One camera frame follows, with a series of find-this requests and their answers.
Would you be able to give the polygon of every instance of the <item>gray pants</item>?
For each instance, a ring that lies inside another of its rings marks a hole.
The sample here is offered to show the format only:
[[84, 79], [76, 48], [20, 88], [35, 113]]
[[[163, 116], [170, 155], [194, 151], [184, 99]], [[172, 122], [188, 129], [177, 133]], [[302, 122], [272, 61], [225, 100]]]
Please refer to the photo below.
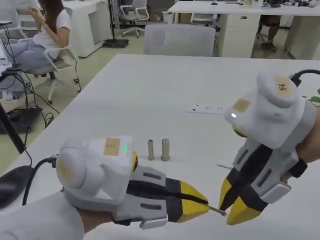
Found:
[[[20, 69], [23, 72], [50, 64], [49, 60], [44, 55], [46, 49], [34, 43], [32, 40], [11, 44], [11, 47], [7, 45], [6, 49], [6, 55], [9, 61], [12, 64], [14, 63], [14, 60], [11, 57], [13, 55], [15, 62], [20, 64]], [[14, 76], [9, 76], [4, 81], [0, 82], [0, 91], [12, 92], [13, 96], [16, 98], [25, 94], [24, 85], [20, 81], [16, 80]]]

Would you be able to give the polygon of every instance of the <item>number sticker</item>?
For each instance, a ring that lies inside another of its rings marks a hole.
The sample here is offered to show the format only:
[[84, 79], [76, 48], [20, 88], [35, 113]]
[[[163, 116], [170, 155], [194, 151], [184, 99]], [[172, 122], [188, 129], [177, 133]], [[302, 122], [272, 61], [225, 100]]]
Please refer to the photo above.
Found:
[[119, 156], [120, 138], [107, 138], [104, 144], [103, 155]]
[[275, 76], [276, 82], [276, 93], [282, 97], [290, 97], [291, 89], [290, 89], [290, 79], [283, 76]]
[[250, 101], [239, 98], [232, 108], [238, 111], [239, 113], [244, 113], [245, 111], [247, 111], [250, 104], [251, 104]]

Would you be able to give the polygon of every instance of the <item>wrist strap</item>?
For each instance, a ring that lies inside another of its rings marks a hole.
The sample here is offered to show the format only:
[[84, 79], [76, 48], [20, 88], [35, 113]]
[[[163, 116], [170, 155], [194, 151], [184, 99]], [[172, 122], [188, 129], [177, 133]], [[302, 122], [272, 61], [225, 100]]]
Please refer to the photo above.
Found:
[[289, 169], [289, 173], [294, 178], [299, 178], [307, 169], [308, 165], [303, 161], [301, 158], [299, 158], [299, 161]]
[[131, 224], [131, 219], [126, 219], [126, 220], [121, 220], [121, 221], [116, 221], [113, 219], [114, 224], [119, 224], [119, 225], [124, 225], [124, 226], [130, 226]]

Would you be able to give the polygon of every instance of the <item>yellow gripper jaw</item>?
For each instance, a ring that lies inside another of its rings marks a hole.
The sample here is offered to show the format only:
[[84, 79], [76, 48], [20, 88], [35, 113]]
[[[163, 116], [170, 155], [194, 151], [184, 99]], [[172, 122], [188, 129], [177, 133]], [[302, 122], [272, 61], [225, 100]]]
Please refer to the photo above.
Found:
[[183, 223], [209, 211], [208, 199], [184, 181], [166, 178], [166, 190], [175, 193], [165, 198], [168, 222]]
[[225, 211], [232, 206], [226, 220], [228, 225], [233, 226], [258, 217], [267, 205], [235, 168], [223, 180], [219, 209]]

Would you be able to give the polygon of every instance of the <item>computer mouse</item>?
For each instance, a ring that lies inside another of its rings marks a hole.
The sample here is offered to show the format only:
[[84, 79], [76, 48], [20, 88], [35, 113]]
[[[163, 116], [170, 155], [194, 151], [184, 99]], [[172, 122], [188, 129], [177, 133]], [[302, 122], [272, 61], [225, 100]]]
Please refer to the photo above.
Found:
[[19, 166], [0, 177], [0, 209], [10, 205], [23, 192], [33, 170], [31, 166]]

